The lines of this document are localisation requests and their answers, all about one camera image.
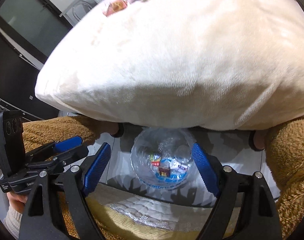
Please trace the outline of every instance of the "floor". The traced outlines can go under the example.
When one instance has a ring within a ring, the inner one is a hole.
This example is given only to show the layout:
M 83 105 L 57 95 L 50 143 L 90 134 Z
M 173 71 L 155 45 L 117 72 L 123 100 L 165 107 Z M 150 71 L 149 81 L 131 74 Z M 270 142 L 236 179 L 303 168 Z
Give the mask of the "floor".
M 140 126 L 125 124 L 124 135 L 121 138 L 113 138 L 104 133 L 100 139 L 96 140 L 94 145 L 89 146 L 89 155 L 95 154 L 104 142 L 111 146 L 111 159 L 100 182 L 137 195 L 178 205 L 213 206 L 216 198 L 207 191 L 197 170 L 194 174 L 191 174 L 186 184 L 174 190 L 154 189 L 139 181 L 131 166 L 131 149 L 134 139 L 141 131 L 142 127 Z M 249 132 L 217 132 L 202 128 L 193 128 L 190 129 L 190 132 L 203 149 L 216 156 L 223 165 L 229 165 L 238 173 L 247 175 L 261 171 L 274 198 L 279 197 L 279 189 L 276 187 L 265 163 L 265 152 L 254 152 L 248 146 Z

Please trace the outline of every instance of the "finger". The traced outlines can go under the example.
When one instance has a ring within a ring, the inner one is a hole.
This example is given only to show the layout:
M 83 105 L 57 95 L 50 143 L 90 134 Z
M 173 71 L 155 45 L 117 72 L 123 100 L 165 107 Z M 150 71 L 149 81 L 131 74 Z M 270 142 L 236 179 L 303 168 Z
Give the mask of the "finger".
M 20 201 L 22 203 L 27 203 L 28 196 L 27 195 L 18 195 L 13 191 L 7 193 L 8 199 Z

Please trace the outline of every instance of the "fuzzy brown fabric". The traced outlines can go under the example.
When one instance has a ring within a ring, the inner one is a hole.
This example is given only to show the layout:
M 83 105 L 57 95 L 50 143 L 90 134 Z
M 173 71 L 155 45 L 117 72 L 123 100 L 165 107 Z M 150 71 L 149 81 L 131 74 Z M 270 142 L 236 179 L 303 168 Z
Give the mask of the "fuzzy brown fabric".
M 80 136 L 88 145 L 95 142 L 107 122 L 86 116 L 64 116 L 23 124 L 25 151 L 29 152 L 52 141 L 63 141 Z
M 58 117 L 24 123 L 23 139 L 26 152 L 51 141 L 81 136 L 89 145 L 106 131 L 107 122 L 85 116 Z M 266 162 L 281 190 L 277 202 L 283 239 L 286 239 L 304 216 L 304 119 L 293 120 L 269 129 L 265 138 Z M 71 215 L 60 195 L 61 209 L 69 233 L 77 237 Z M 122 240 L 109 233 L 97 221 L 107 240 Z
M 265 146 L 266 163 L 281 190 L 276 206 L 286 239 L 304 216 L 304 119 L 270 128 Z

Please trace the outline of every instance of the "plush pillow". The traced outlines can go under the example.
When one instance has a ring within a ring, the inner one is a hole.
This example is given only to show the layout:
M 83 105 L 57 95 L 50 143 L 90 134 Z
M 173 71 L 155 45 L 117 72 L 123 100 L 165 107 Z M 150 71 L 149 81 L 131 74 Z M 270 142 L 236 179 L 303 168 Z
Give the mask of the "plush pillow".
M 304 13 L 295 0 L 99 4 L 59 43 L 35 94 L 145 126 L 264 129 L 304 115 Z

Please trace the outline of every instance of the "blue gripper pad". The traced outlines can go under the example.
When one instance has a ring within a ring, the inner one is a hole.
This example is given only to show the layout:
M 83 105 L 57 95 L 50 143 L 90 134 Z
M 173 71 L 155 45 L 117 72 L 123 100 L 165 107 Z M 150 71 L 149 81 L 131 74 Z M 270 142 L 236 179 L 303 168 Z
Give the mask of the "blue gripper pad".
M 201 174 L 207 190 L 217 197 L 220 192 L 217 175 L 211 167 L 206 154 L 204 154 L 203 150 L 197 143 L 192 147 L 192 158 Z
M 65 141 L 56 143 L 53 150 L 55 153 L 63 153 L 82 144 L 82 138 L 75 136 Z
M 85 158 L 85 162 L 87 159 L 89 161 L 94 159 L 92 165 L 84 175 L 84 187 L 83 193 L 85 196 L 88 196 L 89 193 L 93 192 L 96 188 L 96 185 L 99 183 L 99 180 L 107 166 L 110 158 L 111 158 L 111 147 L 108 143 L 103 143 L 100 149 L 97 151 L 95 155 L 88 156 Z

